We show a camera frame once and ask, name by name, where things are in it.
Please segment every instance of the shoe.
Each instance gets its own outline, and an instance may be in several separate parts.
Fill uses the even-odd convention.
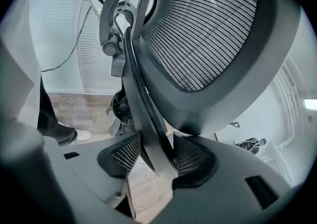
[[[76,130],[77,131],[77,138],[78,141],[88,140],[91,137],[91,132],[88,130]]]

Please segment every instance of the floor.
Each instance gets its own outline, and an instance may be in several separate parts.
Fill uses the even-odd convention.
[[[87,144],[111,138],[108,133],[111,119],[106,114],[106,109],[110,105],[112,96],[66,94],[49,94],[49,96],[60,122],[92,133],[87,141],[76,141],[72,144]],[[166,126],[167,134],[173,133],[173,128],[167,123]],[[138,159],[128,179],[132,202],[136,209],[136,220],[147,224],[171,200],[171,181],[165,181],[155,175],[141,158]]]

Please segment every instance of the person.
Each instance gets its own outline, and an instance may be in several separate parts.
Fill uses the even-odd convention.
[[[235,146],[242,147],[253,154],[257,154],[259,152],[260,146],[264,146],[266,144],[266,139],[257,140],[256,138],[247,139],[246,141],[235,144]]]
[[[67,145],[78,138],[78,132],[58,123],[44,89],[31,38],[29,3],[30,0],[14,0],[0,24],[2,44],[15,65],[24,73],[25,81],[31,82],[26,86],[26,94],[17,93],[22,107],[13,118],[37,128],[44,136],[55,138],[59,145]]]

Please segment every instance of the white cable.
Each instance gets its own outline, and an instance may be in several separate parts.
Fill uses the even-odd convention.
[[[158,198],[158,187],[157,187],[157,185],[156,185],[155,182],[154,182],[154,172],[152,173],[152,179],[153,179],[153,184],[154,184],[154,186],[155,186],[155,188],[156,188],[155,199],[154,199],[151,203],[149,203],[147,206],[142,207],[142,208],[136,208],[135,210],[140,210],[140,209],[145,209],[145,208],[147,208],[147,207],[150,206],[152,203],[154,203],[154,201]]]

